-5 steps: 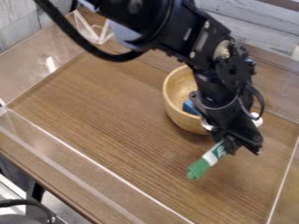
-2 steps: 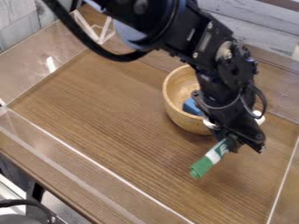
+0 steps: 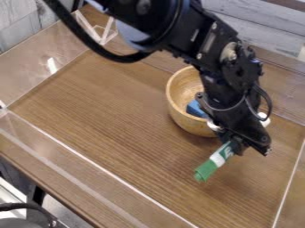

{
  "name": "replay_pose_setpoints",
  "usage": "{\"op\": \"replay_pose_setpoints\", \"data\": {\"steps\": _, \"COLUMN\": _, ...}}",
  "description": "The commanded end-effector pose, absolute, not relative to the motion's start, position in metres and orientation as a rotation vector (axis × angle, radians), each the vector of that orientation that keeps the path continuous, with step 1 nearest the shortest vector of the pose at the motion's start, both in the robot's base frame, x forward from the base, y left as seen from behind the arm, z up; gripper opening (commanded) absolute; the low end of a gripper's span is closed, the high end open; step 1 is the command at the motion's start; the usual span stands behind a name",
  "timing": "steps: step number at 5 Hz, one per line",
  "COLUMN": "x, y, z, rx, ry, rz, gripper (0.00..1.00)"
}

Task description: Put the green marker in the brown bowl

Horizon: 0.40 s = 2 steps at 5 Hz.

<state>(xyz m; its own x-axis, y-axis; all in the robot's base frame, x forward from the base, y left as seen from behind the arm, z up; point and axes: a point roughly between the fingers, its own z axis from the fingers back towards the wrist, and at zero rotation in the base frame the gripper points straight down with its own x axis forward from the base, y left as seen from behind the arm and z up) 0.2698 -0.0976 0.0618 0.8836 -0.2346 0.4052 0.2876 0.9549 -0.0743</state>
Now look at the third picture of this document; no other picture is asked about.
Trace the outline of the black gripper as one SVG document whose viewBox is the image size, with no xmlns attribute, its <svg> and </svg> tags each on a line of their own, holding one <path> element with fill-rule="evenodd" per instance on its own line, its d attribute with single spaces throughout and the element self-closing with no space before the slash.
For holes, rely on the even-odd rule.
<svg viewBox="0 0 305 228">
<path fill-rule="evenodd" d="M 268 121 L 274 102 L 259 77 L 201 74 L 204 91 L 195 95 L 212 122 L 221 128 L 221 142 L 243 156 L 249 144 L 264 156 L 272 151 L 272 138 L 263 122 Z"/>
</svg>

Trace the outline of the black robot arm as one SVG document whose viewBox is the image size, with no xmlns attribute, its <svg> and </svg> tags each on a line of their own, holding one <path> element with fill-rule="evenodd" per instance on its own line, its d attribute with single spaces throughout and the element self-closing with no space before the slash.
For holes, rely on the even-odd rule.
<svg viewBox="0 0 305 228">
<path fill-rule="evenodd" d="M 169 52 L 200 74 L 204 90 L 195 95 L 216 124 L 219 137 L 237 142 L 236 153 L 252 147 L 263 155 L 272 149 L 260 115 L 271 102 L 260 86 L 264 63 L 235 28 L 204 9 L 201 0 L 88 0 L 118 22 L 118 30 L 136 51 L 126 55 L 102 47 L 72 16 L 61 0 L 43 0 L 72 33 L 108 60 L 136 63 L 158 51 Z"/>
</svg>

